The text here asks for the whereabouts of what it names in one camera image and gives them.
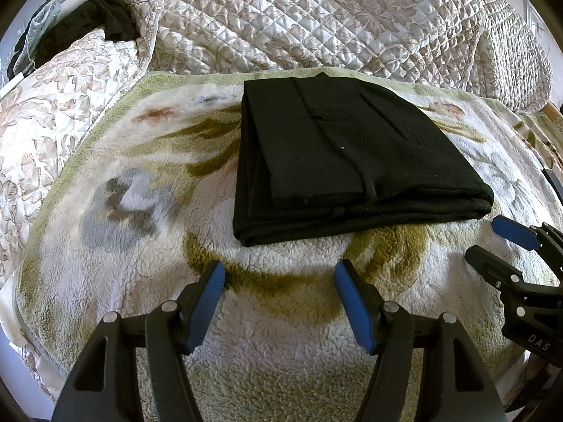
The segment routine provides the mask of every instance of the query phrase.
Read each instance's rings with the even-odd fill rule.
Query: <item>gray cloth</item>
[[[37,46],[43,35],[54,25],[57,15],[61,12],[61,3],[65,0],[51,0],[37,13],[29,24],[25,38],[24,50],[13,66],[13,73],[29,75],[35,67]]]

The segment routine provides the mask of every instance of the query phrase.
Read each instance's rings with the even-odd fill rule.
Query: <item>quilted pillow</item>
[[[163,0],[126,0],[141,37],[93,30],[0,101],[0,287],[68,158],[101,115],[145,74]]]
[[[481,0],[483,34],[467,91],[502,101],[519,114],[541,111],[550,100],[553,73],[539,41],[506,0]]]
[[[165,0],[151,67],[334,66],[464,89],[481,17],[477,0]]]

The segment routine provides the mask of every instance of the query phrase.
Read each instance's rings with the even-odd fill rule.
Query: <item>wooden bed frame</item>
[[[552,102],[547,103],[546,107],[542,109],[542,111],[551,119],[552,122],[555,122],[559,117],[563,119],[563,114],[559,112]]]

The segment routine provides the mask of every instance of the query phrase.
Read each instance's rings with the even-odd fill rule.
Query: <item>fleece blanket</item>
[[[320,72],[388,87],[427,112],[494,190],[491,215],[242,247],[232,219],[243,81]],[[479,244],[527,281],[555,284],[535,254],[495,236],[490,219],[561,226],[563,212],[506,114],[466,92],[333,68],[148,75],[92,129],[35,220],[15,289],[27,338],[67,375],[105,312],[148,312],[215,258],[227,289],[186,360],[204,420],[353,420],[374,358],[356,345],[334,289],[334,266],[348,258],[385,299],[416,314],[454,312],[499,376],[521,351],[500,333],[497,292],[463,253]],[[404,420],[420,365],[416,354]],[[143,355],[139,373],[146,420],[155,420]]]
[[[541,164],[552,169],[563,183],[563,117],[551,120],[544,112],[537,112],[509,122]]]

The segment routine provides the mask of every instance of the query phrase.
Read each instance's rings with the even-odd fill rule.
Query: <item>blue gripper pad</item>
[[[207,333],[215,308],[224,288],[225,272],[221,262],[217,262],[215,269],[202,291],[199,300],[195,304],[190,316],[190,335],[187,345],[190,351],[199,346]]]
[[[365,349],[365,352],[372,354],[377,345],[372,333],[372,318],[342,262],[339,262],[334,270],[334,284],[348,316],[356,342]]]
[[[502,215],[496,216],[492,223],[493,231],[503,238],[519,245],[526,250],[538,250],[539,240],[536,232],[527,226]]]

